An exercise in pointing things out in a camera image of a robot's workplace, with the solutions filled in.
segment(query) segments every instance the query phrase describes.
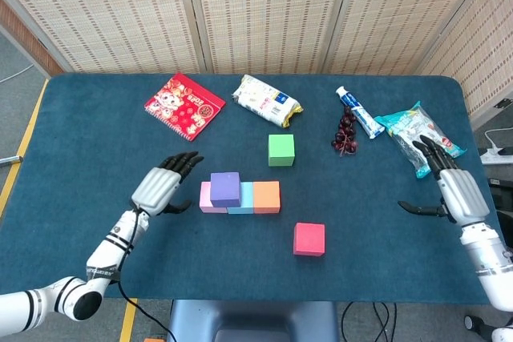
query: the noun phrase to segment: bunch of grapes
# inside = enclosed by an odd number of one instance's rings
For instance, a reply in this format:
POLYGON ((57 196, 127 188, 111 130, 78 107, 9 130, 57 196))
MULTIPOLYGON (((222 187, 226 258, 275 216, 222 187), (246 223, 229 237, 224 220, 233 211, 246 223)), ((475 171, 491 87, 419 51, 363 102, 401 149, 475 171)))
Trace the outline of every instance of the bunch of grapes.
POLYGON ((338 124, 338 131, 335 134, 335 140, 331 142, 333 148, 336 151, 340 151, 340 156, 356 153, 358 143, 354 140, 356 130, 353 123, 355 121, 356 117, 351 111, 351 107, 344 106, 344 114, 338 124))

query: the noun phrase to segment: light blue block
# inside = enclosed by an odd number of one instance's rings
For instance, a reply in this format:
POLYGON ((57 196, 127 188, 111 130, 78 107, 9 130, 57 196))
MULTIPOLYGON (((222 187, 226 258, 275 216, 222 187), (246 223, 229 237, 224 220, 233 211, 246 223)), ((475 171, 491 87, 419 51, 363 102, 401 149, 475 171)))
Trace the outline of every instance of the light blue block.
POLYGON ((240 207, 228 207, 229 214, 253 213, 253 182, 240 184, 240 207))

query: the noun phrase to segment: yellow floor line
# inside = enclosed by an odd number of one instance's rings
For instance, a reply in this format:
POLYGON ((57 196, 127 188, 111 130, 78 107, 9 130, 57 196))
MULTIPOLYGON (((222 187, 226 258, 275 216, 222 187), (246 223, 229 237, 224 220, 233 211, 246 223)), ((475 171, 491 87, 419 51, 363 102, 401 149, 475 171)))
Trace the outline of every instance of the yellow floor line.
MULTIPOLYGON (((18 152, 16 155, 25 156, 26 149, 29 146, 30 138, 32 137, 32 132, 34 132, 35 121, 38 119, 39 107, 41 106, 42 96, 45 93, 47 84, 48 79, 45 81, 45 84, 42 85, 41 93, 39 94, 38 101, 35 104, 34 111, 32 111, 32 116, 30 117, 29 124, 26 126, 25 134, 23 135, 22 142, 18 147, 18 152)), ((0 219, 2 219, 3 212, 7 205, 7 199, 9 198, 10 192, 13 189, 20 166, 21 163, 15 163, 10 167, 6 183, 3 185, 2 193, 0 193, 0 219)))
MULTIPOLYGON (((137 298, 131 298, 131 300, 137 303, 137 298)), ((123 318, 123 326, 121 328, 121 334, 119 335, 119 342, 130 342, 131 330, 134 328, 135 310, 137 310, 135 306, 127 302, 125 317, 123 318)))

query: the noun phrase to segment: robotic arm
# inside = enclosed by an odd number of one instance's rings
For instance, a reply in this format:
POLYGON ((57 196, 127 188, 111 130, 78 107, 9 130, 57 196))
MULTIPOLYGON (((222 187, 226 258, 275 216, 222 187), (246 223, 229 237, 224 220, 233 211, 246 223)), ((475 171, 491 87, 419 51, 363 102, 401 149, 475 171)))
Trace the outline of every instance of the robotic arm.
MULTIPOLYGON (((439 207, 399 205, 415 215, 446 216, 462 228, 460 241, 467 250, 481 285, 492 306, 513 312, 512 254, 499 235, 484 223, 490 213, 477 183, 468 171, 458 169, 454 160, 433 140, 421 135, 414 145, 424 154, 442 192, 439 207)), ((493 333, 493 341, 513 341, 513 321, 493 333)))
POLYGON ((152 168, 131 196, 133 210, 125 211, 87 260, 87 282, 68 276, 35 290, 0 296, 0 337, 38 327, 49 312, 72 320, 87 320, 99 309, 111 282, 119 281, 125 258, 161 213, 178 214, 191 201, 179 206, 169 202, 192 168, 203 160, 197 152, 165 159, 152 168))

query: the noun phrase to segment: black cable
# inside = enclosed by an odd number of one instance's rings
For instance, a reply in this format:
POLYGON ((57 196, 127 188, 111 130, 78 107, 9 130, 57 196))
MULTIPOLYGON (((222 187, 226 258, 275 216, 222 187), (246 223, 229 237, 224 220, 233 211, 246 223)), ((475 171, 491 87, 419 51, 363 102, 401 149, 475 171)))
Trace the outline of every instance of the black cable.
POLYGON ((385 323, 383 323, 383 320, 382 320, 381 316, 379 315, 378 310, 376 309, 376 303, 373 302, 372 303, 372 308, 374 309, 374 314, 376 314, 376 317, 379 320, 379 324, 382 326, 382 330, 379 332, 379 334, 376 337, 376 339, 374 340, 374 342, 378 342, 379 337, 382 336, 382 333, 385 333, 385 341, 388 342, 388 336, 386 335, 385 328, 386 328, 386 325, 388 324, 388 321, 390 319, 390 312, 389 312, 388 307, 386 306, 386 304, 384 304, 383 302, 380 302, 380 303, 381 303, 381 305, 383 305, 383 307, 386 310, 386 321, 385 321, 385 323))
MULTIPOLYGON (((127 250, 125 250, 124 254, 123 254, 123 258, 121 258, 121 262, 119 263, 119 267, 118 267, 118 271, 119 273, 121 273, 121 269, 123 268, 123 264, 125 263, 125 259, 127 258, 127 255, 128 255, 128 251, 130 250, 131 246, 132 246, 132 243, 134 242, 134 238, 135 238, 135 233, 137 232, 137 224, 139 223, 139 215, 140 215, 141 211, 139 210, 135 210, 135 224, 134 224, 134 230, 133 232, 131 233, 131 237, 130 237, 130 241, 128 242, 128 247, 127 247, 127 250)), ((157 320, 154 316, 151 316, 150 314, 148 314, 146 312, 146 310, 144 310, 143 308, 140 307, 140 305, 138 305, 136 302, 134 302, 133 300, 131 300, 130 298, 128 298, 127 294, 125 294, 125 291, 123 290, 123 287, 121 286, 121 274, 119 274, 119 280, 118 280, 118 289, 119 289, 119 292, 121 293, 121 296, 123 296, 123 298, 129 303, 131 304, 132 306, 134 306, 135 308, 137 308, 140 312, 142 312, 146 317, 148 317, 150 320, 152 320, 153 322, 155 322, 156 324, 158 324, 161 328, 163 328, 166 332, 169 333, 169 335, 171 336, 171 338, 177 342, 176 338, 175 338, 175 335, 173 334, 173 332, 171 330, 169 330, 168 328, 166 328, 159 320, 157 320)))
MULTIPOLYGON (((381 316, 379 315, 379 312, 378 310, 376 309, 376 302, 373 302, 372 305, 373 305, 373 309, 374 309, 374 314, 376 314, 376 317, 378 318, 379 320, 379 324, 381 325, 381 331, 379 332, 378 336, 376 337, 376 339, 374 340, 374 342, 378 342, 379 338, 381 337, 381 335, 384 333, 385 334, 385 339, 386 339, 386 342, 389 342, 389 339, 388 339, 388 335, 386 333, 386 325, 389 323, 389 320, 390 320, 390 311, 388 309, 388 306, 386 306, 386 304, 384 304, 383 302, 379 302, 384 308, 385 308, 385 311, 386 311, 386 319, 385 319, 385 323, 383 323, 383 319, 381 318, 381 316)), ((347 338, 345 337, 345 331, 344 331, 344 319, 345 319, 345 316, 347 314, 347 312, 349 311, 349 308, 354 304, 354 302, 349 302, 347 304, 347 306, 345 306, 345 309, 344 311, 342 312, 342 317, 341 317, 341 321, 340 321, 340 331, 341 331, 341 335, 342 335, 342 340, 343 342, 348 342, 347 338)), ((398 306, 396 304, 394 304, 394 323, 392 325, 392 333, 391 333, 391 337, 390 337, 390 342, 394 342, 394 336, 395 336, 395 327, 396 327, 396 324, 397 324, 397 316, 398 316, 398 306)))

